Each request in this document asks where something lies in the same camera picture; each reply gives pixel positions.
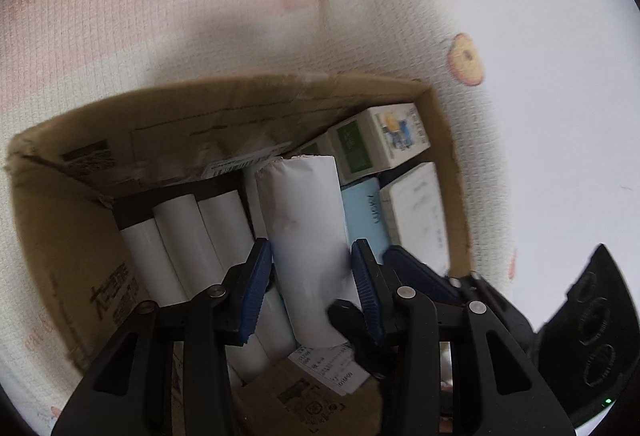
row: cardboard box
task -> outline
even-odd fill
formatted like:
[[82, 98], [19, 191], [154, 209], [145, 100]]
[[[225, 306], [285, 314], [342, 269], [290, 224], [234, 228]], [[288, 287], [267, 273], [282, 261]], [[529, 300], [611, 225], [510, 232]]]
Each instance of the cardboard box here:
[[415, 102], [446, 212], [451, 274], [471, 270], [449, 127], [430, 87], [364, 75], [268, 75], [129, 92], [55, 117], [8, 147], [24, 259], [69, 358], [86, 369], [146, 298], [114, 200], [241, 169], [371, 106]]
[[376, 436], [380, 430], [377, 381], [339, 396], [288, 359], [240, 389], [235, 400], [250, 436]]

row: barcode label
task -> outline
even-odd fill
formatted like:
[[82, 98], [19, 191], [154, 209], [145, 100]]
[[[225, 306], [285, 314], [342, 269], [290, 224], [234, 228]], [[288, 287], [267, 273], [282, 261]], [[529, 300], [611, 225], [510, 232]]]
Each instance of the barcode label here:
[[319, 350], [299, 347], [289, 360], [340, 396], [354, 393], [369, 378], [353, 360], [353, 350], [347, 344]]
[[210, 163], [207, 167], [205, 167], [204, 171], [202, 171], [201, 179], [213, 178], [215, 176], [220, 176], [221, 174], [225, 174], [225, 172], [237, 171], [238, 169], [244, 169], [249, 165], [253, 165], [254, 163], [265, 161], [271, 156], [279, 155], [280, 153], [284, 153], [287, 151], [291, 142], [283, 142], [279, 145], [272, 145], [270, 147], [265, 147], [264, 149], [260, 149], [259, 151], [254, 151], [253, 153], [248, 153], [247, 155], [240, 155], [234, 158], [228, 158], [226, 160], [215, 161]]

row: white box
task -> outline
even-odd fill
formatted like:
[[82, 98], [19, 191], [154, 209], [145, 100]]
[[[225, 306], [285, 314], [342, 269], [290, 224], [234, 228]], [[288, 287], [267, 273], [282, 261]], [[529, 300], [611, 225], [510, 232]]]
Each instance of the white box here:
[[449, 244], [435, 164], [422, 163], [385, 185], [380, 201], [392, 243], [446, 275]]
[[326, 133], [341, 185], [392, 169], [429, 147], [414, 103], [365, 109]]

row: cardboard box flap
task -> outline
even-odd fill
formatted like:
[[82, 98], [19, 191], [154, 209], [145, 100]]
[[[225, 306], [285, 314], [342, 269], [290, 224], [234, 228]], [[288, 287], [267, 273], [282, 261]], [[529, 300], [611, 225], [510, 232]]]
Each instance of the cardboard box flap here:
[[20, 244], [40, 296], [86, 369], [146, 291], [102, 196], [29, 158], [12, 163]]
[[210, 163], [308, 140], [367, 106], [413, 101], [423, 91], [414, 82], [353, 75], [138, 90], [32, 127], [12, 140], [9, 153], [38, 156], [117, 197], [199, 179]]

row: white paper roll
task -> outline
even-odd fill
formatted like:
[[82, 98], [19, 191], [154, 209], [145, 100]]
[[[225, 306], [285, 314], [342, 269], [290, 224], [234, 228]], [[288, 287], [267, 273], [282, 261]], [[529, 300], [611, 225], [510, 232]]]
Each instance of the white paper roll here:
[[264, 219], [262, 218], [262, 210], [260, 209], [260, 198], [258, 198], [258, 186], [255, 181], [255, 174], [275, 159], [280, 160], [282, 158], [270, 158], [242, 169], [242, 174], [244, 174], [244, 190], [246, 191], [246, 200], [249, 203], [249, 214], [251, 215], [251, 225], [254, 226], [256, 238], [267, 238], [268, 235], [267, 228], [264, 226]]
[[231, 386], [231, 390], [240, 389], [242, 387], [242, 380], [238, 376], [238, 374], [234, 371], [234, 368], [226, 365], [226, 370], [229, 372], [229, 385]]
[[249, 336], [242, 347], [225, 346], [226, 359], [245, 382], [251, 382], [270, 366], [269, 357], [255, 335]]
[[222, 268], [244, 263], [254, 246], [238, 191], [198, 202], [198, 208]]
[[264, 294], [255, 336], [272, 363], [289, 356], [296, 349], [287, 311], [275, 287]]
[[151, 299], [161, 306], [187, 301], [154, 219], [120, 231]]
[[[254, 237], [238, 191], [199, 201], [198, 207], [225, 272], [244, 263], [254, 246]], [[296, 349], [289, 318], [276, 289], [264, 296], [255, 336], [271, 363], [289, 356]]]
[[256, 176], [278, 285], [296, 339], [308, 348], [344, 343], [326, 309], [335, 299], [360, 302], [334, 158], [277, 160]]
[[208, 286], [222, 283], [225, 271], [211, 244], [193, 194], [165, 201], [154, 207], [153, 212], [188, 299]]

